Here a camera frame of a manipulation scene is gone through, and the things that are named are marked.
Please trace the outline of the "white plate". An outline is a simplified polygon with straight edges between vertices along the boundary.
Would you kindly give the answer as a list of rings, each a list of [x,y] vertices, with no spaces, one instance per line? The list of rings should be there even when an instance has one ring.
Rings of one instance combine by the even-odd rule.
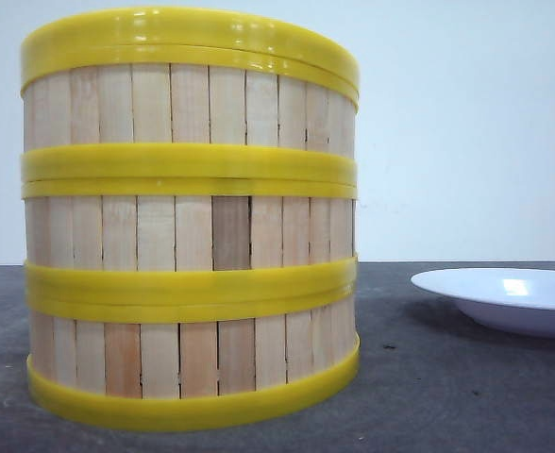
[[[555,338],[555,270],[459,268],[411,277],[416,287],[451,297],[478,324]]]

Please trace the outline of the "bamboo steamer basket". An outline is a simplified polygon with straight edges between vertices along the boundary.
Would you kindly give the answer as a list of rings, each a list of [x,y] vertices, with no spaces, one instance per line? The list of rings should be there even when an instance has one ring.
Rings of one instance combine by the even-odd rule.
[[[326,59],[28,42],[22,82],[26,197],[356,192],[358,93]]]
[[[259,319],[181,325],[62,325],[92,353],[61,364],[59,331],[38,315],[27,362],[34,401],[103,428],[225,428],[300,411],[342,390],[359,366],[352,297]]]

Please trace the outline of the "woven yellow-rimmed steamer lid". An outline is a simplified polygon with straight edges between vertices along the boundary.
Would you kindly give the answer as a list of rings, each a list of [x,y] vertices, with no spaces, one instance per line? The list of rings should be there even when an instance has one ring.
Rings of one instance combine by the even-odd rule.
[[[338,43],[301,26],[237,11],[130,7],[59,19],[29,34],[21,79],[86,66],[210,65],[290,76],[359,98],[359,67]]]

